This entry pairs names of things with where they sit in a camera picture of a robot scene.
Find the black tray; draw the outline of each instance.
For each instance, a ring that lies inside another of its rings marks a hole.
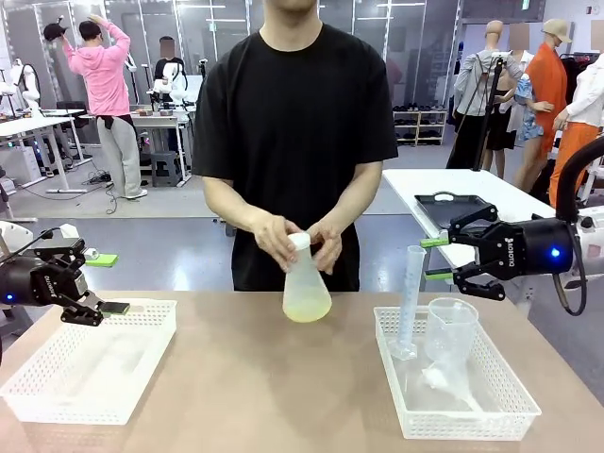
[[[451,226],[451,219],[471,214],[489,204],[477,195],[455,195],[451,192],[416,195],[415,199],[432,223],[441,229],[448,229]],[[482,231],[492,223],[487,220],[476,220],[467,225],[463,231]]]

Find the pink hoodie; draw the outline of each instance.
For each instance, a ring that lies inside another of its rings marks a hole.
[[[115,45],[109,48],[99,45],[74,50],[67,40],[63,40],[63,50],[69,69],[84,76],[91,114],[128,115],[130,101],[124,80],[124,62],[130,38],[111,22],[103,21],[100,25],[107,29],[116,41]]]

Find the hand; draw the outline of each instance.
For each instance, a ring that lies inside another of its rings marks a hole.
[[[566,129],[566,125],[568,124],[568,111],[564,109],[561,111],[556,119],[554,120],[554,130],[563,130]]]
[[[548,103],[547,101],[535,102],[532,105],[532,109],[535,111],[547,111],[550,112],[554,109],[554,105]]]
[[[302,230],[294,222],[263,210],[252,221],[251,232],[258,247],[273,257],[283,272],[288,272],[296,254],[295,246],[287,235],[301,233]]]
[[[101,22],[105,21],[105,19],[103,19],[101,16],[97,16],[96,14],[91,14],[88,16],[88,18],[96,24],[100,24]]]
[[[309,228],[310,243],[322,243],[323,246],[314,255],[317,269],[329,276],[333,275],[333,266],[342,253],[342,236],[328,221],[322,219]]]

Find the beige tabletop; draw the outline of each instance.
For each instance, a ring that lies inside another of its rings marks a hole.
[[[2,453],[601,453],[604,409],[509,302],[465,297],[543,415],[522,443],[406,441],[375,339],[395,294],[334,296],[297,325],[280,294],[102,293],[174,299],[177,331],[125,427],[18,422],[0,400]],[[427,303],[437,294],[422,294]],[[54,308],[5,354],[4,383],[59,325]]]

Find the ceiling light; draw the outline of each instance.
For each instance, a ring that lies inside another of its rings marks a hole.
[[[216,6],[210,6],[210,5],[178,5],[179,8],[205,8],[205,9],[217,9],[217,8],[226,8],[225,5],[216,5]]]
[[[245,22],[245,19],[206,19],[206,22]]]
[[[417,3],[391,3],[390,5],[388,5],[387,3],[380,3],[379,5],[377,5],[378,8],[380,7],[422,7],[423,5],[425,5],[426,3],[424,2],[417,2]]]

